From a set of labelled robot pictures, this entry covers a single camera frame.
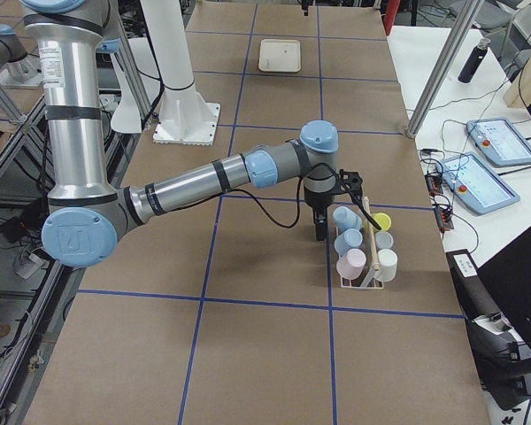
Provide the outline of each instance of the white desk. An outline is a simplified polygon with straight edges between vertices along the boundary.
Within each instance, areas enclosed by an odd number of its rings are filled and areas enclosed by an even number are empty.
[[[394,27],[389,36],[389,47],[396,66],[397,78],[401,84],[405,107],[410,114],[410,110],[415,108],[420,94],[425,88],[448,33],[449,29],[447,28]],[[498,89],[506,81],[503,69],[491,52],[486,55],[470,83],[464,84],[458,81],[458,74],[462,66],[480,38],[481,34],[478,30],[472,30],[469,33],[450,67],[433,107],[447,104],[455,99],[480,97]],[[505,117],[512,122],[517,122],[529,119],[530,116],[525,109],[510,109],[505,105],[503,96],[509,86],[510,83],[506,81],[505,85],[497,91],[487,109],[486,107],[494,96],[493,93],[480,100],[466,100],[430,111],[417,134],[417,148],[443,150],[440,132],[445,120],[467,122],[479,118]],[[516,124],[516,127],[525,137],[531,136],[531,120]],[[464,126],[452,122],[446,124],[444,147],[447,150],[477,152],[472,141],[466,141],[466,139]],[[452,153],[446,154],[447,157],[453,155]],[[505,167],[498,168],[497,171],[503,172],[512,169]],[[531,225],[531,170],[508,174],[504,176],[504,179],[521,196],[521,200],[517,204],[486,215],[476,216],[466,210],[459,201],[456,199],[454,201],[455,214],[472,223],[480,235],[480,244],[473,253],[473,258],[478,266],[484,264]],[[448,191],[445,194],[452,198]],[[455,229],[447,232],[444,236],[442,241],[444,250],[454,251],[464,248],[471,250],[476,242],[473,231],[457,218],[454,218],[454,225]],[[519,406],[522,409],[519,413],[504,412],[496,406],[496,402],[488,393],[485,393],[485,397],[492,424],[501,423],[505,416],[514,416],[516,423],[522,423],[527,402]],[[531,425],[531,414],[527,424]]]

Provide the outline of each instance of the label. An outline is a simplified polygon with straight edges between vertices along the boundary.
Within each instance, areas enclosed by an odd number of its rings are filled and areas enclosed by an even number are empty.
[[[478,275],[478,272],[476,272],[476,269],[474,268],[474,264],[472,264],[470,257],[468,257],[466,254],[458,254],[453,256],[453,258],[457,262],[458,268],[464,277]]]
[[[63,72],[63,57],[59,47],[43,47],[39,49],[42,63],[44,89],[63,89],[65,87],[65,73]]]

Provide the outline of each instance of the black screen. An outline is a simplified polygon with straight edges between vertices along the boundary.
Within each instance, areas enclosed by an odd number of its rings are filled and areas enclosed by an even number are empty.
[[[480,267],[478,275],[531,348],[531,227]]]

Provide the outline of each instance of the metal bar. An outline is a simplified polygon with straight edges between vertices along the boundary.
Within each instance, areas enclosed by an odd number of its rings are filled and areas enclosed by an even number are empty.
[[[122,20],[120,18],[118,19],[118,31],[120,36],[120,48],[114,56],[116,56],[116,59],[119,61],[119,65],[122,67],[122,71],[124,71],[127,83],[132,91],[132,96],[134,96],[135,104],[137,104],[138,110],[140,111],[140,117],[142,120],[147,117],[145,128],[149,128],[151,125],[151,117],[148,117],[148,114],[151,110],[150,99],[148,98],[148,93],[143,86],[142,77],[138,72],[138,67],[135,63],[134,55],[132,54],[132,49],[130,48],[130,43],[127,40],[126,30],[124,29]]]
[[[10,121],[14,124],[23,124],[26,122],[27,116],[14,103],[8,93],[4,91],[0,84],[0,108],[8,116]]]
[[[483,3],[484,0],[466,0],[462,11],[460,11],[457,20],[454,23],[454,28],[451,29],[449,38],[447,38],[442,47],[441,54],[436,60],[435,68],[433,68],[433,72],[427,81],[427,85],[423,89],[423,93],[421,94],[412,118],[409,121],[409,126],[405,130],[407,137],[414,138],[419,132],[419,129],[428,114],[429,108],[443,84],[450,65],[452,65],[454,57],[456,57],[460,50],[460,46],[465,40],[466,34],[468,34],[468,31],[472,27],[476,15],[480,11]]]

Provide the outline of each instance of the yellow cup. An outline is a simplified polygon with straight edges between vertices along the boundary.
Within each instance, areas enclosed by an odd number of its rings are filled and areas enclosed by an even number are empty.
[[[377,212],[376,214],[372,214],[373,219],[376,223],[378,223],[381,227],[381,230],[384,232],[387,232],[391,228],[391,217],[389,217],[384,212]]]

